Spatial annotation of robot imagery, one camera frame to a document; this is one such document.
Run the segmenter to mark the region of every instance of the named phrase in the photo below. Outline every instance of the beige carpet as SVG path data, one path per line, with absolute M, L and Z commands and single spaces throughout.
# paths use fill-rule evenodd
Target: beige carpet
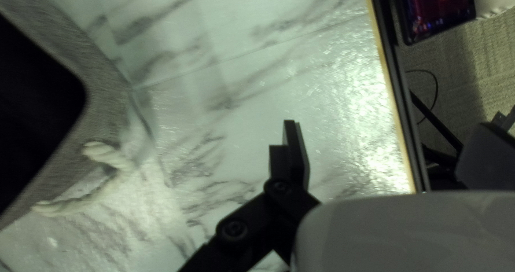
M 405 71 L 426 69 L 437 76 L 439 95 L 433 111 L 463 143 L 476 124 L 490 121 L 497 111 L 507 114 L 515 104 L 515 9 L 413 46 L 401 45 Z M 406 76 L 410 89 L 429 106 L 435 88 L 432 77 L 423 72 Z M 428 147 L 453 152 L 427 120 L 419 124 L 419 131 Z

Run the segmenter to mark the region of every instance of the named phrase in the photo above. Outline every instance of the screw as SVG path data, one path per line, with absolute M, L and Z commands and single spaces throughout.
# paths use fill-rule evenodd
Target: screw
M 229 241 L 239 241 L 247 235 L 247 225 L 240 220 L 232 220 L 222 228 L 222 236 Z
M 284 181 L 275 182 L 272 187 L 279 194 L 285 194 L 289 191 L 289 184 Z

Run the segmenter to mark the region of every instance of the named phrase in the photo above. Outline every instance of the black metal bracket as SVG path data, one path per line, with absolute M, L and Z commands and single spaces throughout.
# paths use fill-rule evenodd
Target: black metal bracket
M 310 168 L 300 125 L 284 121 L 282 145 L 270 145 L 264 192 L 222 219 L 216 235 L 179 272 L 246 272 L 274 250 L 288 265 L 301 219 L 319 201 L 307 192 Z

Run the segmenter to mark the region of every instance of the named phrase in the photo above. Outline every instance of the gray fabric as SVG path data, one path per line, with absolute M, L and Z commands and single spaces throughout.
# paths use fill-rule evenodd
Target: gray fabric
M 96 163 L 81 155 L 92 140 L 115 144 L 126 123 L 128 85 L 91 39 L 46 0 L 0 0 L 0 12 L 36 45 L 77 76 L 87 102 L 74 127 L 45 166 L 0 216 L 0 230 L 39 200 L 53 199 L 91 171 Z
M 490 121 L 497 111 L 507 114 L 515 104 L 513 30 L 515 9 L 471 21 L 410 47 L 401 45 L 406 71 L 427 69 L 437 76 L 440 92 L 433 111 L 464 143 L 476 124 Z M 406 76 L 409 87 L 430 105 L 434 96 L 430 75 L 412 72 Z M 419 131 L 428 147 L 453 152 L 427 120 Z

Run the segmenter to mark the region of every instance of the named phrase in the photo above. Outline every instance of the marble tile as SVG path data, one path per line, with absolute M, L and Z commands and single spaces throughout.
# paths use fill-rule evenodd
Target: marble tile
M 364 0 L 101 0 L 144 86 L 364 14 Z
M 364 0 L 56 1 L 133 83 L 120 141 L 139 169 L 84 213 L 4 229 L 13 271 L 178 269 L 262 191 L 285 119 L 321 201 L 409 192 Z M 255 270 L 285 267 L 272 253 Z
M 138 92 L 192 227 L 212 234 L 262 190 L 285 119 L 321 201 L 409 192 L 372 38 L 363 15 Z

